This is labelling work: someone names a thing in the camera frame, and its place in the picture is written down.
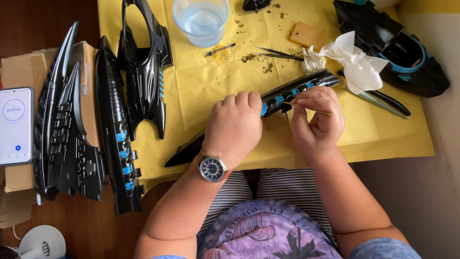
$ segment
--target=yellow sponge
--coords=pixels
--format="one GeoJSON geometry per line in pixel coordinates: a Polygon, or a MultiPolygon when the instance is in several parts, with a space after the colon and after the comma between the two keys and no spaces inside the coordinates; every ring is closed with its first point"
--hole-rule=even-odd
{"type": "Polygon", "coordinates": [[[325,36],[326,30],[303,22],[297,22],[289,40],[304,47],[313,45],[315,50],[319,50],[324,44],[325,36]]]}

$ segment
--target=hand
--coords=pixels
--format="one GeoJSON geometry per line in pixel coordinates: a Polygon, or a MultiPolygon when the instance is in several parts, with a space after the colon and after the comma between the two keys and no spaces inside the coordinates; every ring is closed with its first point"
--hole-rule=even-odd
{"type": "Polygon", "coordinates": [[[327,157],[337,148],[345,127],[337,95],[329,87],[315,86],[297,95],[292,103],[296,104],[292,116],[295,146],[310,163],[327,157]],[[308,122],[305,109],[329,112],[332,116],[315,113],[308,122]]]}
{"type": "Polygon", "coordinates": [[[220,157],[234,169],[255,148],[262,136],[262,100],[256,92],[228,95],[214,104],[203,141],[205,154],[220,157]]]}

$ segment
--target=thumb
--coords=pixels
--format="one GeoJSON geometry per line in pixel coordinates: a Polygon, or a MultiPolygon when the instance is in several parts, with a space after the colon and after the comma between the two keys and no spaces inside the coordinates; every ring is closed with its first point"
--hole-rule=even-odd
{"type": "Polygon", "coordinates": [[[291,126],[294,136],[306,139],[312,134],[310,125],[308,124],[307,111],[300,107],[300,105],[294,105],[291,126]]]}

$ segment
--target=water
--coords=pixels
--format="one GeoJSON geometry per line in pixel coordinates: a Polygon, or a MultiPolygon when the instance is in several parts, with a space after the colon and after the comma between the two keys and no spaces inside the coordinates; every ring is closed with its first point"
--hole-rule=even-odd
{"type": "Polygon", "coordinates": [[[226,15],[218,5],[206,1],[197,2],[185,9],[182,27],[195,35],[187,34],[194,45],[212,47],[224,36],[224,28],[218,30],[226,22],[222,17],[226,15]]]}

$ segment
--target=t-shirt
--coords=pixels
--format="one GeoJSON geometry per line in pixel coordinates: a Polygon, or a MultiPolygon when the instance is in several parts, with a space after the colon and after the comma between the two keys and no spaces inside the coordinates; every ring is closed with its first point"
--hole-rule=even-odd
{"type": "MultiPolygon", "coordinates": [[[[155,259],[182,259],[159,256],[155,259]]],[[[198,239],[201,259],[341,259],[323,228],[282,200],[249,200],[220,215],[198,239]]],[[[420,259],[406,243],[377,238],[360,244],[350,259],[420,259]]]]}

